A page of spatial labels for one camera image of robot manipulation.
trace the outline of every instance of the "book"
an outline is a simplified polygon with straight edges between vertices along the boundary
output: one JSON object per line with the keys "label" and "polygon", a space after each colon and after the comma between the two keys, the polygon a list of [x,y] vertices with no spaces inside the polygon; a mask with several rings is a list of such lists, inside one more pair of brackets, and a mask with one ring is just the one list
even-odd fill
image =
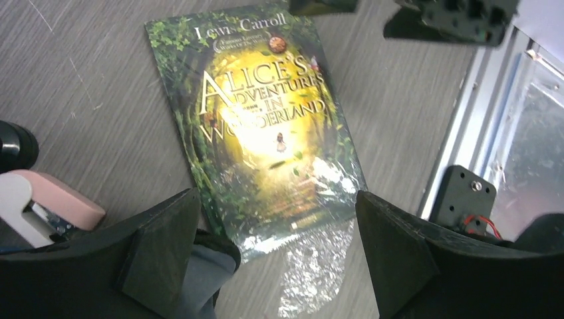
{"label": "book", "polygon": [[310,18],[280,1],[146,30],[210,228],[243,261],[354,217],[366,183]]}

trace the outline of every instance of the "pink stapler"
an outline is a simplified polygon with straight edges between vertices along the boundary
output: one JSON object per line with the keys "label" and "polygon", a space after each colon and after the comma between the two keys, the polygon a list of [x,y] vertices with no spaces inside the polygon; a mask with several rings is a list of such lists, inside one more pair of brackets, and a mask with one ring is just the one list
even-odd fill
{"label": "pink stapler", "polygon": [[53,176],[25,169],[0,175],[0,217],[34,247],[91,231],[105,215]]}

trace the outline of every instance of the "black round object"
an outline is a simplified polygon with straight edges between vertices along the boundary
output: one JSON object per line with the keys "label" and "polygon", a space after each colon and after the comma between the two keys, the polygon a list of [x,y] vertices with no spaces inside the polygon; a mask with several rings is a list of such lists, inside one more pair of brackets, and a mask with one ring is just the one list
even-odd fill
{"label": "black round object", "polygon": [[0,121],[0,173],[29,169],[39,155],[35,136],[14,123]]}

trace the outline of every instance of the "table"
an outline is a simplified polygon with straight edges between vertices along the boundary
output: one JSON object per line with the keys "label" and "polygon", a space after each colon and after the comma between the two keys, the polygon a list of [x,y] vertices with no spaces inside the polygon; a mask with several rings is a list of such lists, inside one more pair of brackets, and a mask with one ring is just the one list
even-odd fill
{"label": "table", "polygon": [[[143,24],[258,0],[4,0],[0,118],[40,143],[35,170],[104,207],[102,227],[191,187]],[[470,47],[385,41],[392,0],[316,25],[369,189],[415,212],[434,165]],[[22,244],[6,225],[0,243]],[[221,290],[219,319],[276,318],[284,250],[243,265]],[[377,318],[358,231],[339,295],[300,318]]]}

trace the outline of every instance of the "screw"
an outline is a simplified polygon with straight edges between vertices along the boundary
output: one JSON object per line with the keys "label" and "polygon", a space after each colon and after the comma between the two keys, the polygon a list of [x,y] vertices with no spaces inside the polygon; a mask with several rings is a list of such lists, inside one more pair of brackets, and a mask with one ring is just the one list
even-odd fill
{"label": "screw", "polygon": [[473,181],[470,184],[470,187],[472,188],[473,191],[481,191],[482,190],[482,183],[480,183],[478,181]]}

